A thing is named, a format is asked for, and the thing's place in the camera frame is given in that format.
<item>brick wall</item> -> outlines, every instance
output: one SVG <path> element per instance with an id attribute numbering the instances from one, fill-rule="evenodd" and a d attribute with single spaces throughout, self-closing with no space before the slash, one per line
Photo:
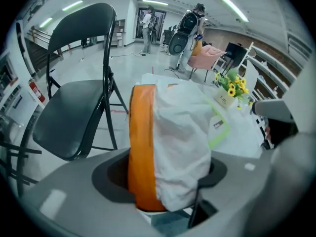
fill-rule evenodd
<path id="1" fill-rule="evenodd" d="M 256 47 L 264 50 L 265 52 L 267 52 L 268 54 L 276 58 L 280 63 L 286 66 L 294 75 L 298 76 L 301 71 L 301 69 L 291 59 L 286 57 L 283 53 L 279 52 L 275 48 L 271 47 L 270 45 L 262 41 L 253 39 L 245 35 L 232 33 L 228 31 L 216 30 L 216 29 L 205 29 L 203 40 L 206 41 L 207 43 L 212 43 L 214 47 L 220 50 L 225 50 L 229 42 L 234 43 L 234 44 L 240 43 L 246 48 L 248 48 L 250 44 L 253 42 Z M 250 55 L 254 56 L 255 51 L 251 50 Z M 262 59 L 258 56 L 256 56 L 255 58 L 259 61 L 262 61 Z M 276 68 L 271 66 L 269 63 L 268 63 L 268 67 L 288 86 L 291 85 L 291 83 Z M 257 68 L 257 70 L 259 74 L 264 77 L 267 85 L 269 85 L 271 89 L 274 89 L 276 86 L 276 83 L 272 79 L 270 79 L 260 69 Z M 255 88 L 260 90 L 264 96 L 271 97 L 270 93 L 262 86 L 260 82 L 257 82 Z M 277 95 L 278 97 L 281 97 L 283 95 L 283 92 L 279 88 L 277 89 Z"/>

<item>fluorescent light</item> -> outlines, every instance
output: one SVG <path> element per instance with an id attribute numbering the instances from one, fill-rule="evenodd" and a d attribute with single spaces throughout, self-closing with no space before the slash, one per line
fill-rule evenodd
<path id="1" fill-rule="evenodd" d="M 233 9 L 234 12 L 238 14 L 238 16 L 244 21 L 244 22 L 249 22 L 247 17 L 239 10 L 239 8 L 230 0 L 223 0 L 230 8 Z"/>
<path id="2" fill-rule="evenodd" d="M 77 2 L 74 2 L 74 3 L 70 4 L 70 5 L 68 5 L 67 7 L 63 8 L 63 11 L 68 10 L 68 9 L 70 9 L 71 7 L 74 7 L 75 5 L 77 5 L 77 4 L 79 4 L 79 3 L 82 3 L 82 2 L 83 2 L 82 0 L 79 0 L 79 1 L 77 1 Z"/>
<path id="3" fill-rule="evenodd" d="M 43 23 L 41 23 L 39 25 L 40 28 L 44 27 L 50 20 L 52 20 L 53 18 L 47 18 Z"/>
<path id="4" fill-rule="evenodd" d="M 159 3 L 159 4 L 163 4 L 163 5 L 168 5 L 165 2 L 157 2 L 157 1 L 152 1 L 152 0 L 143 0 L 143 2 L 153 2 L 153 3 Z"/>

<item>ceiling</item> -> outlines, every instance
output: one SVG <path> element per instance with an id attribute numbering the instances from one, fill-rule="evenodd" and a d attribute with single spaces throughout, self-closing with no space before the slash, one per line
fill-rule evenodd
<path id="1" fill-rule="evenodd" d="M 139 6 L 147 6 L 137 0 Z M 206 6 L 207 28 L 245 34 L 270 44 L 289 55 L 289 38 L 295 37 L 310 48 L 314 42 L 299 14 L 288 0 L 231 0 L 248 18 L 243 22 L 222 0 L 156 0 L 168 6 L 155 8 L 183 15 L 198 2 Z"/>

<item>red fire extinguisher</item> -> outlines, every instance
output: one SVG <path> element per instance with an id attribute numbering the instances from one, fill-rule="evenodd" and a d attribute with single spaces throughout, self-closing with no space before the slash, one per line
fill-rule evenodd
<path id="1" fill-rule="evenodd" d="M 33 79 L 29 81 L 29 86 L 31 87 L 34 94 L 38 97 L 38 99 L 43 103 L 45 101 L 45 97 L 40 92 Z"/>

